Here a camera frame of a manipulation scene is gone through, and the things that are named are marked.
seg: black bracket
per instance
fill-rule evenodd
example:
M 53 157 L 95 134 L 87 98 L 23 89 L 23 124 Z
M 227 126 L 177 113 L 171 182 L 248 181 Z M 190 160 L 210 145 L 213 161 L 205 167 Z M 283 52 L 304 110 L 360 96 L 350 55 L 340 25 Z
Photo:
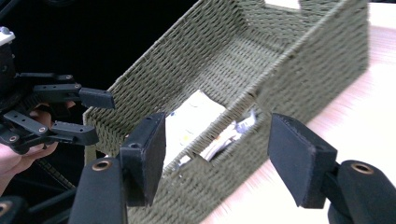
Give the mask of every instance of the black bracket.
M 20 197 L 0 198 L 0 223 L 127 223 L 127 206 L 152 205 L 165 158 L 165 114 L 143 119 L 117 158 L 87 164 L 77 189 L 29 208 Z
M 273 114 L 268 154 L 297 206 L 332 205 L 330 223 L 396 223 L 396 188 L 373 165 L 338 164 L 337 150 L 299 120 Z
M 55 121 L 52 129 L 30 118 L 37 105 L 55 119 L 70 116 L 67 102 L 115 108 L 110 92 L 83 88 L 72 75 L 15 72 L 9 44 L 0 46 L 0 144 L 25 154 L 41 143 L 62 142 L 88 146 L 98 142 L 91 126 Z

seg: cable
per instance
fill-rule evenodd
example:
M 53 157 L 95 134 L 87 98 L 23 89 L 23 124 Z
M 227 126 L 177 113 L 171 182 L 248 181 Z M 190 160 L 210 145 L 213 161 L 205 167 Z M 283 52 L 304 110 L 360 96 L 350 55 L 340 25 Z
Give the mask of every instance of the cable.
M 57 171 L 47 160 L 38 159 L 35 163 L 41 167 L 47 174 L 49 174 L 53 179 L 55 179 L 59 184 L 61 184 L 65 189 L 74 189 L 74 186 L 70 181 L 68 181 L 59 171 Z
M 76 0 L 44 0 L 44 2 L 52 7 L 68 7 L 75 1 Z
M 8 2 L 8 4 L 6 4 L 3 9 L 1 9 L 0 11 L 0 20 L 2 20 L 7 14 L 8 12 L 14 8 L 21 0 L 11 0 Z M 6 0 L 3 0 L 0 2 L 0 6 L 2 6 L 4 3 L 6 2 Z

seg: white table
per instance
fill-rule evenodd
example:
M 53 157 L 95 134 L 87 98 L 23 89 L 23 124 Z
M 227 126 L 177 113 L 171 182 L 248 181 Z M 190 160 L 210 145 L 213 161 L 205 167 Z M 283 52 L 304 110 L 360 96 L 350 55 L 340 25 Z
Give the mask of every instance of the white table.
M 338 149 L 338 162 L 370 163 L 396 186 L 396 4 L 370 4 L 370 23 L 367 72 L 307 125 Z M 267 161 L 203 223 L 328 223 L 328 206 L 296 207 Z

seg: black background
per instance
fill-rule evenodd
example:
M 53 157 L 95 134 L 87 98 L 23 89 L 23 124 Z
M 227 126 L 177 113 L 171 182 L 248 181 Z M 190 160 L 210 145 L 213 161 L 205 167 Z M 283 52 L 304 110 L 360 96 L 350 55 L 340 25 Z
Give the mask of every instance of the black background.
M 194 0 L 77 0 L 67 7 L 43 0 L 20 1 L 1 21 L 14 32 L 11 47 L 17 72 L 74 75 L 83 87 L 106 90 L 193 4 Z M 86 108 L 72 118 L 82 123 Z M 46 158 L 77 185 L 83 147 L 60 145 Z M 37 165 L 16 175 L 4 195 L 20 195 L 30 205 L 64 189 Z

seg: finger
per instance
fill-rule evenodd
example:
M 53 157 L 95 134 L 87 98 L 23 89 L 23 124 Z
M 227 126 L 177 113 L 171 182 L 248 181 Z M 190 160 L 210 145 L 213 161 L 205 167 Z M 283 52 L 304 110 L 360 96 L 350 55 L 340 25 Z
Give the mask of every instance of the finger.
M 22 157 L 20 162 L 13 166 L 10 170 L 3 173 L 3 175 L 16 175 L 29 168 L 35 160 Z
M 42 123 L 43 125 L 50 127 L 51 126 L 51 118 L 50 113 L 42 110 L 32 110 L 30 112 L 30 117 L 37 122 Z
M 24 158 L 29 158 L 31 160 L 37 160 L 37 159 L 46 157 L 46 156 L 50 155 L 52 152 L 54 152 L 57 146 L 58 146 L 57 142 L 52 143 L 51 145 L 48 145 L 46 149 L 41 150 L 41 151 L 37 151 L 34 154 L 30 154 L 29 156 L 25 156 Z
M 46 127 L 52 126 L 50 113 L 48 113 L 48 112 L 35 109 L 35 110 L 32 110 L 32 112 L 30 112 L 30 117 L 32 119 L 34 119 L 35 121 L 42 123 Z M 36 154 L 38 151 L 42 151 L 44 147 L 45 147 L 44 144 L 39 144 L 37 146 L 30 147 L 29 152 L 27 152 L 24 156 Z
M 64 104 L 66 105 L 67 108 L 70 108 L 70 107 L 73 107 L 73 106 L 76 105 L 76 103 L 74 103 L 73 101 L 68 101 L 68 102 L 66 102 L 66 103 L 64 103 Z M 50 106 L 49 103 L 40 103 L 40 104 L 38 104 L 38 105 L 35 107 L 35 109 L 38 108 L 38 107 L 40 107 L 41 105 Z
M 66 102 L 67 108 L 73 107 L 75 105 L 76 105 L 76 103 L 74 103 L 73 101 Z
M 21 155 L 14 152 L 10 147 L 0 144 L 0 175 L 12 169 L 21 161 Z

